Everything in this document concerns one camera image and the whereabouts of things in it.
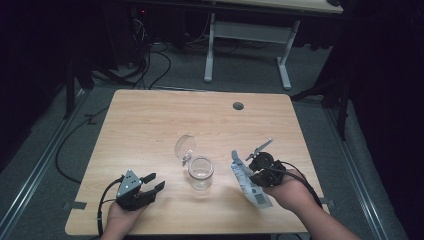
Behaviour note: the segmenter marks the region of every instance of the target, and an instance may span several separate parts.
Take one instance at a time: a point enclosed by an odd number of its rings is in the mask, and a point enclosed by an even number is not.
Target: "dark background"
[[[295,46],[335,45],[317,84],[346,80],[344,71],[349,67],[349,96],[374,164],[408,236],[423,239],[423,3],[376,0],[345,1],[343,5],[347,15],[378,16],[377,21],[349,25],[343,31],[337,23],[305,21]],[[130,30],[119,25],[125,26],[125,7],[120,11],[116,14],[110,6],[88,3],[2,1],[1,169],[63,85],[72,57],[87,57],[104,68],[133,61],[127,54],[133,49],[122,44],[130,41],[126,37]],[[206,18],[205,13],[195,12],[152,9],[151,13],[152,26],[160,30],[152,34],[179,47],[184,46],[186,32],[201,33],[203,24],[195,23]]]

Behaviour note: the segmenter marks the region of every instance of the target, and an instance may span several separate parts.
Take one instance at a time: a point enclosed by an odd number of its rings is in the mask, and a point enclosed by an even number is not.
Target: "glass cup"
[[[188,165],[190,185],[196,190],[205,190],[212,185],[213,163],[206,157],[196,157]]]

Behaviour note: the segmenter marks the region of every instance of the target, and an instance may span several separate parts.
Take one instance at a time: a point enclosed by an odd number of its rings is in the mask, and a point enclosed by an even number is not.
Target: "black cable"
[[[169,69],[171,69],[171,59],[169,59],[169,57],[167,57],[167,56],[166,56],[165,54],[163,54],[163,53],[156,52],[156,54],[159,54],[159,55],[162,55],[163,57],[165,57],[165,58],[168,60],[169,65],[168,65],[168,68],[166,69],[166,71],[165,71],[162,75],[160,75],[160,77],[156,78],[156,80],[154,80],[154,81],[152,82],[152,84],[150,84],[149,90],[152,90],[153,85],[154,85],[157,81],[159,81],[159,80],[160,80],[163,76],[165,76],[165,74],[167,74],[167,73],[169,72]]]
[[[270,167],[262,167],[263,169],[267,169],[267,170],[271,170],[271,171],[275,171],[275,172],[280,172],[280,173],[284,173],[286,175],[289,175],[290,177],[295,178],[296,180],[298,180],[299,182],[303,183],[303,185],[306,187],[306,189],[308,189],[309,193],[311,193],[312,197],[314,198],[315,202],[318,204],[318,206],[320,206],[322,208],[322,204],[321,201],[319,200],[319,197],[317,195],[317,193],[315,192],[314,188],[309,184],[309,182],[299,176],[297,176],[296,174],[293,174],[289,171],[286,170],[279,170],[279,169],[274,169],[274,168],[270,168]]]
[[[102,198],[100,198],[99,208],[97,209],[97,230],[99,231],[99,236],[100,237],[103,235],[102,206],[103,206],[103,203],[105,203],[105,201],[104,201],[105,196],[106,196],[107,192],[109,191],[109,189],[112,188],[113,185],[115,185],[117,183],[121,183],[122,180],[124,180],[124,177],[125,176],[122,175],[120,178],[116,179],[111,184],[109,184],[109,186],[107,186],[107,188],[103,192]]]
[[[297,239],[302,240],[299,234],[295,233],[294,235],[297,237]]]
[[[89,122],[92,118],[94,118],[94,117],[96,117],[97,115],[99,115],[99,114],[101,114],[102,112],[104,112],[105,110],[107,110],[109,107],[106,107],[106,108],[104,108],[104,109],[102,109],[102,110],[100,110],[99,112],[97,112],[96,114],[94,114],[93,116],[91,116],[90,118],[88,118],[87,120],[85,120],[85,121],[83,121],[83,122],[81,122],[80,124],[78,124],[78,126],[76,126],[71,132],[69,132],[68,133],[68,135],[63,139],[63,141],[62,141],[62,143],[60,144],[60,146],[59,146],[59,148],[57,149],[57,152],[56,152],[56,157],[55,157],[55,166],[56,166],[56,169],[57,169],[57,171],[63,176],[63,177],[65,177],[65,178],[67,178],[68,180],[70,180],[70,181],[72,181],[72,182],[75,182],[75,183],[77,183],[77,184],[81,184],[81,181],[80,180],[77,180],[77,179],[75,179],[75,178],[72,178],[72,177],[70,177],[70,176],[68,176],[68,175],[66,175],[63,171],[62,171],[62,169],[60,169],[60,166],[59,166],[59,154],[60,154],[60,151],[61,151],[61,149],[62,149],[62,147],[65,145],[65,143],[66,143],[66,141],[69,139],[69,137],[71,137],[71,135],[76,131],[76,130],[78,130],[81,126],[83,126],[84,124],[86,124],[87,122]]]
[[[137,85],[139,85],[138,86],[138,89],[140,89],[141,84],[143,84],[143,89],[144,90],[146,89],[146,85],[144,83],[144,76],[146,75],[147,71],[149,71],[149,68],[150,68],[150,51],[147,54],[147,66],[146,66],[146,69],[143,71],[143,73],[141,74],[140,78],[135,82],[133,89],[136,88]]]

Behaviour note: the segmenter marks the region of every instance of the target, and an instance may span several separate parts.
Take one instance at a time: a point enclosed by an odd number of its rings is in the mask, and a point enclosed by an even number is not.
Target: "gripper jaw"
[[[165,187],[165,181],[147,192],[140,193],[140,188],[143,183],[148,183],[155,178],[156,173],[138,178],[133,171],[128,170],[116,194],[116,203],[124,210],[135,211],[154,202],[156,194]]]

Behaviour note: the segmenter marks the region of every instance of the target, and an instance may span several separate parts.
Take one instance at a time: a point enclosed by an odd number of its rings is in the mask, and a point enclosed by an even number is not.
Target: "table top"
[[[241,102],[242,110],[233,103]],[[193,189],[187,168],[174,155],[183,135],[196,137],[194,156],[215,164],[212,186]],[[265,151],[298,167],[323,197],[290,98],[283,94],[118,90],[93,150],[66,232],[97,234],[96,213],[105,188],[128,169],[138,177],[152,172],[156,179],[142,185],[165,188],[138,219],[131,234],[238,234],[306,232],[298,218],[281,208],[255,208],[243,195],[231,170],[231,151],[241,159],[273,138]],[[114,199],[118,185],[105,199]],[[103,205],[106,226],[107,209]]]
[[[216,2],[254,5],[261,7],[286,8],[320,13],[341,14],[341,6],[334,7],[326,0],[215,0]]]

